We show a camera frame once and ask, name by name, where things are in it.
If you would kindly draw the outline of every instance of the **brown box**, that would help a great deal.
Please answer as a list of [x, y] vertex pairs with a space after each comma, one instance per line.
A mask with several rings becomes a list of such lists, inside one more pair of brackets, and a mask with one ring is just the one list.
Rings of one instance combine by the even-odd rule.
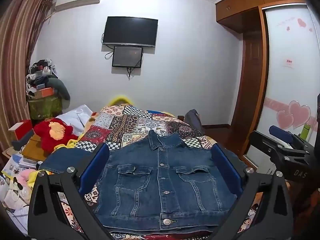
[[47, 96], [52, 96], [53, 94], [54, 94], [53, 88], [44, 88], [44, 89], [37, 90], [37, 92], [35, 92], [34, 98], [35, 99], [44, 98]]
[[21, 154], [31, 160], [44, 161], [50, 153], [41, 148], [41, 138], [35, 134], [30, 138]]

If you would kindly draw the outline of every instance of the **pink heart decal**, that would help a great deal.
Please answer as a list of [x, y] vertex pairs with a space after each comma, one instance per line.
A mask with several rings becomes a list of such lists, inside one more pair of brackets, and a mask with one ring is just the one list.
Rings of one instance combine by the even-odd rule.
[[290, 102], [289, 113], [293, 115], [294, 129], [308, 122], [311, 116], [311, 110], [309, 106], [300, 106], [297, 101]]
[[281, 129], [287, 129], [293, 124], [293, 115], [281, 110], [277, 112], [277, 120]]

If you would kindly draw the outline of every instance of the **metal bolt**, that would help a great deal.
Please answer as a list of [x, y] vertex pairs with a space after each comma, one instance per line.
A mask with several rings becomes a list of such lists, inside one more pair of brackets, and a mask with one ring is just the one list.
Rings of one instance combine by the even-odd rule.
[[276, 175], [277, 175], [278, 177], [282, 177], [282, 176], [283, 176], [283, 174], [282, 174], [281, 171], [277, 171], [277, 172], [276, 172]]
[[40, 172], [38, 173], [38, 176], [39, 176], [39, 177], [42, 177], [44, 174], [45, 174], [45, 171], [40, 171]]
[[254, 169], [251, 168], [251, 167], [245, 168], [245, 171], [246, 171], [247, 173], [254, 173]]
[[76, 169], [74, 167], [68, 167], [67, 168], [67, 173], [73, 173]]

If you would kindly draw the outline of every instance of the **pocket flap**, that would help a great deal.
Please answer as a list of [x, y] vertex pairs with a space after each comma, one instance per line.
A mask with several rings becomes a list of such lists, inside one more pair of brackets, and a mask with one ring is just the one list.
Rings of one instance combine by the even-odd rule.
[[192, 174], [196, 171], [199, 171], [199, 172], [209, 172], [208, 171], [208, 167], [207, 166], [197, 166], [197, 167], [193, 167], [193, 168], [177, 168], [176, 169], [176, 172], [178, 174]]
[[150, 174], [151, 168], [138, 167], [138, 166], [119, 167], [118, 173], [119, 174]]

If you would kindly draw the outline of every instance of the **wall-mounted tv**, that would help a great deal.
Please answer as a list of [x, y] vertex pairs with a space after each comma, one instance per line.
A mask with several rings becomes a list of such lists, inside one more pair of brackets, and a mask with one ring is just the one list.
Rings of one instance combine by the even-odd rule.
[[115, 46], [112, 66], [141, 68], [142, 53], [142, 47]]
[[104, 30], [105, 45], [155, 47], [158, 20], [109, 16]]

